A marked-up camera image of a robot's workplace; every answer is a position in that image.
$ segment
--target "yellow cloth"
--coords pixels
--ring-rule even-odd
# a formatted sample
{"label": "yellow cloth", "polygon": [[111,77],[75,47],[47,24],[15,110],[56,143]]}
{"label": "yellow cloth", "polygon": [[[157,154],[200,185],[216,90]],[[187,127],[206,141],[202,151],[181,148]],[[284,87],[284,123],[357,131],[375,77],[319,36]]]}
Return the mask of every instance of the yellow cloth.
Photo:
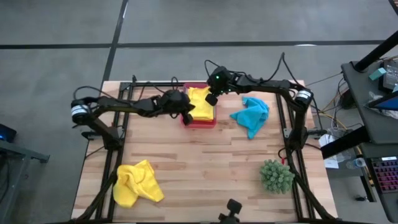
{"label": "yellow cloth", "polygon": [[189,112],[195,121],[212,121],[214,119],[214,107],[205,100],[209,94],[209,87],[206,88],[189,88],[188,97],[190,104],[195,108]]}
{"label": "yellow cloth", "polygon": [[131,208],[138,196],[159,202],[163,192],[155,180],[155,172],[148,160],[118,167],[118,181],[113,187],[113,199],[122,207]]}

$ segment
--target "keyboard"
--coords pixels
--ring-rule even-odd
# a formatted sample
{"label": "keyboard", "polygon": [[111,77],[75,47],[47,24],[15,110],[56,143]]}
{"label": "keyboard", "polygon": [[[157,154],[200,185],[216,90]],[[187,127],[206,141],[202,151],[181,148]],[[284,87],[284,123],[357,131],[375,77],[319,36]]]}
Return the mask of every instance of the keyboard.
{"label": "keyboard", "polygon": [[373,171],[377,177],[377,182],[381,193],[398,192],[398,160],[382,160],[382,158],[372,158]]}

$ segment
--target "wooden table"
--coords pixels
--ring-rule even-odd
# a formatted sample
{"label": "wooden table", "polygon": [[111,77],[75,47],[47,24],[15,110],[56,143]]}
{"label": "wooden table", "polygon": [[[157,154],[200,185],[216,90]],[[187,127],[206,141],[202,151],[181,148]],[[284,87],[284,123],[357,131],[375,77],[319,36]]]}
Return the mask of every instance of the wooden table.
{"label": "wooden table", "polygon": [[[117,97],[119,84],[105,82],[103,90]],[[133,99],[137,100],[141,87],[134,89]],[[146,87],[142,97],[158,94],[161,93],[153,87]],[[277,151],[284,147],[275,94],[252,92],[245,95],[264,100],[270,108],[266,124],[253,140],[248,140],[246,129],[229,117],[243,109],[243,95],[234,93],[219,97],[217,125],[213,129],[184,128],[180,117],[143,118],[130,114],[122,164],[134,165],[147,159],[155,170],[165,198],[159,203],[139,198],[130,209],[116,206],[114,222],[217,222],[221,212],[228,213],[226,204],[230,198],[243,205],[238,215],[241,222],[295,221],[292,193],[269,194],[259,180],[263,161],[279,161]],[[113,113],[103,114],[100,118],[111,125]],[[310,111],[306,126],[314,127]],[[316,140],[309,139],[308,142],[318,145]],[[91,141],[87,153],[102,145],[102,140]],[[106,151],[101,150],[85,161],[72,218],[82,214],[98,193],[105,157]],[[336,217],[321,152],[306,146],[303,157],[312,192]],[[300,198],[304,214],[307,214],[301,191]]]}

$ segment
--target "blue towel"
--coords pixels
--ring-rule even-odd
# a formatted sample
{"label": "blue towel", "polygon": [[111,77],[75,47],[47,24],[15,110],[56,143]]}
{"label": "blue towel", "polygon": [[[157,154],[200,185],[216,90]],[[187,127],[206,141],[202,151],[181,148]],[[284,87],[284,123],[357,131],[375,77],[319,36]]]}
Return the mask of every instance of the blue towel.
{"label": "blue towel", "polygon": [[246,109],[231,114],[241,126],[247,127],[248,139],[253,139],[268,119],[269,108],[265,102],[254,97],[243,97]]}

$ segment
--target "spiky green ball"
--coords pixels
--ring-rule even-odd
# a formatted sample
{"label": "spiky green ball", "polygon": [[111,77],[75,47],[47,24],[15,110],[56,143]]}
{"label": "spiky green ball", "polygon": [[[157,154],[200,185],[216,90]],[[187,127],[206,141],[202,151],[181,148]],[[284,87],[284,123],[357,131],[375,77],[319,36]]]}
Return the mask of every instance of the spiky green ball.
{"label": "spiky green ball", "polygon": [[264,188],[273,194],[285,194],[292,188],[294,174],[276,160],[264,161],[260,174]]}

